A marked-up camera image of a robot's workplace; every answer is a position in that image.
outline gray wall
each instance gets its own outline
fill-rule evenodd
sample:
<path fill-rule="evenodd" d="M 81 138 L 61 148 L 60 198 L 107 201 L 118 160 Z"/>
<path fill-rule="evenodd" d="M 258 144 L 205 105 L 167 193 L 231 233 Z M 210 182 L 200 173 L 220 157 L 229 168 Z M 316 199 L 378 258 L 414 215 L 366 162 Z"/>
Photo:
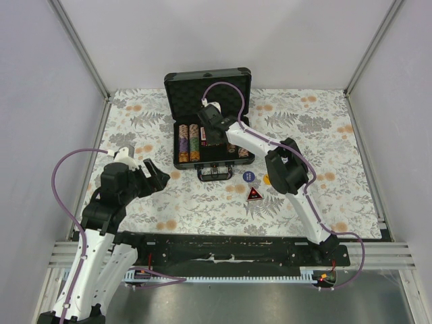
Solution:
<path fill-rule="evenodd" d="M 354 89 L 352 108 L 396 237 L 432 301 L 432 2 L 406 1 Z"/>
<path fill-rule="evenodd" d="M 4 1 L 0 30 L 0 322 L 26 324 L 69 223 L 51 172 L 64 154 L 92 144 L 103 100 L 46 1 Z M 60 170 L 69 207 L 87 159 Z"/>
<path fill-rule="evenodd" d="M 62 0 L 109 90 L 252 70 L 254 88 L 344 88 L 392 0 Z"/>

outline leaf pattern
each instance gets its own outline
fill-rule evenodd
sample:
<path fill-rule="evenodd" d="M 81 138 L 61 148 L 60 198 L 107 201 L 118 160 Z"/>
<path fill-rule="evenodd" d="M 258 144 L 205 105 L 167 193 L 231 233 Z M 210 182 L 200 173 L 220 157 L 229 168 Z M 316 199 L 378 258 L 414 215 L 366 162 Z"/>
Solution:
<path fill-rule="evenodd" d="M 363 238 L 381 237 L 342 91 L 252 89 L 248 116 L 257 131 L 297 142 L 318 173 L 310 192 L 330 226 L 338 230 L 338 224 L 346 224 Z M 125 89 L 113 96 L 101 148 L 117 150 L 132 144 L 139 163 L 150 158 L 171 176 L 164 191 L 136 199 L 127 207 L 120 230 L 304 235 L 288 199 L 265 183 L 264 159 L 235 166 L 232 179 L 224 182 L 200 182 L 196 170 L 177 170 L 173 166 L 173 123 L 164 90 Z M 98 154 L 84 205 L 100 186 L 103 167 L 111 161 Z M 250 184 L 242 178 L 245 171 L 255 174 Z M 252 187 L 264 199 L 246 202 Z"/>

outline blue round chip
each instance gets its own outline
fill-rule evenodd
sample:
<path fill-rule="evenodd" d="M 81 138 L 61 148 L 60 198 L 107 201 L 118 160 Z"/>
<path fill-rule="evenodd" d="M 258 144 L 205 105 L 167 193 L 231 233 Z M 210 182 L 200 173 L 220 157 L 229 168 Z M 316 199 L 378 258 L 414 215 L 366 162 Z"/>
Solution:
<path fill-rule="evenodd" d="M 251 171 L 246 171 L 245 173 L 243 173 L 243 180 L 246 182 L 252 182 L 255 180 L 255 175 L 253 172 Z"/>

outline poker chip case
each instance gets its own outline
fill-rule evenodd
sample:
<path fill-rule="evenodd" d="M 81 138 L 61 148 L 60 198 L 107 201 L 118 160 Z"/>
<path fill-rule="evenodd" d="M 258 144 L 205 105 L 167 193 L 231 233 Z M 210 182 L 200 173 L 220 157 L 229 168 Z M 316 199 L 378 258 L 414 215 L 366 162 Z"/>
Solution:
<path fill-rule="evenodd" d="M 254 161 L 255 156 L 251 152 L 238 146 L 207 145 L 203 125 L 197 115 L 198 111 L 203 108 L 201 99 L 206 89 L 215 82 L 224 81 L 237 86 L 244 95 L 245 108 L 241 119 L 246 125 L 249 125 L 249 120 L 245 115 L 249 111 L 251 80 L 252 74 L 245 67 L 170 73 L 165 76 L 165 89 L 175 121 L 173 125 L 173 164 L 177 169 L 195 168 L 201 181 L 227 180 L 232 176 L 233 165 L 251 164 Z M 207 94 L 207 101 L 209 103 L 217 101 L 221 105 L 224 117 L 229 115 L 237 117 L 242 106 L 242 100 L 237 91 L 224 84 L 213 87 Z M 204 174 L 204 168 L 208 167 L 211 168 L 210 174 Z M 227 167 L 228 172 L 219 173 L 218 167 Z"/>

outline red and black triangular object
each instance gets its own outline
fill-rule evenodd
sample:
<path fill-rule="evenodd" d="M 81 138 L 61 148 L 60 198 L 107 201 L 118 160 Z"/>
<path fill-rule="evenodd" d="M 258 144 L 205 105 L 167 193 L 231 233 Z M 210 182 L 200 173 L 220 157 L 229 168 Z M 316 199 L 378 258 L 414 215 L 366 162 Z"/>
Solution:
<path fill-rule="evenodd" d="M 261 194 L 254 187 L 252 187 L 250 189 L 247 201 L 259 200 L 259 199 L 263 199 L 263 196 L 261 196 Z"/>

